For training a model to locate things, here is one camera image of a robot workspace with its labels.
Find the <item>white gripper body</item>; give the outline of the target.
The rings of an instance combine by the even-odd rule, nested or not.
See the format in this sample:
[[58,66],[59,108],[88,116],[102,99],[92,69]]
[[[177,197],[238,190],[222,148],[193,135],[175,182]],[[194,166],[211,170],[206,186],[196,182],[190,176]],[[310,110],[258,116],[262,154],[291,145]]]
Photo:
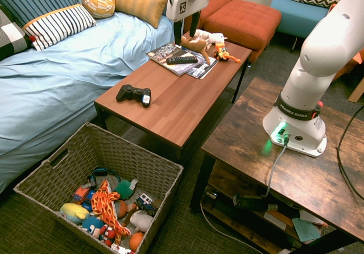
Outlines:
[[180,21],[206,8],[210,0],[167,0],[166,17]]

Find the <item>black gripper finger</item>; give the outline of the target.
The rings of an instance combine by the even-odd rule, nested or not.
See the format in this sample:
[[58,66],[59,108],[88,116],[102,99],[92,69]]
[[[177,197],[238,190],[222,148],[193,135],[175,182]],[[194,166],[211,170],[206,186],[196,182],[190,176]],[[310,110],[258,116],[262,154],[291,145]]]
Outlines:
[[200,21],[200,15],[201,15],[201,11],[197,11],[192,15],[192,21],[191,21],[191,25],[190,25],[190,30],[189,30],[189,35],[190,37],[194,37],[199,21]]
[[174,38],[175,38],[175,44],[180,45],[181,44],[181,29],[183,26],[183,21],[177,21],[173,23],[173,31],[174,31]]

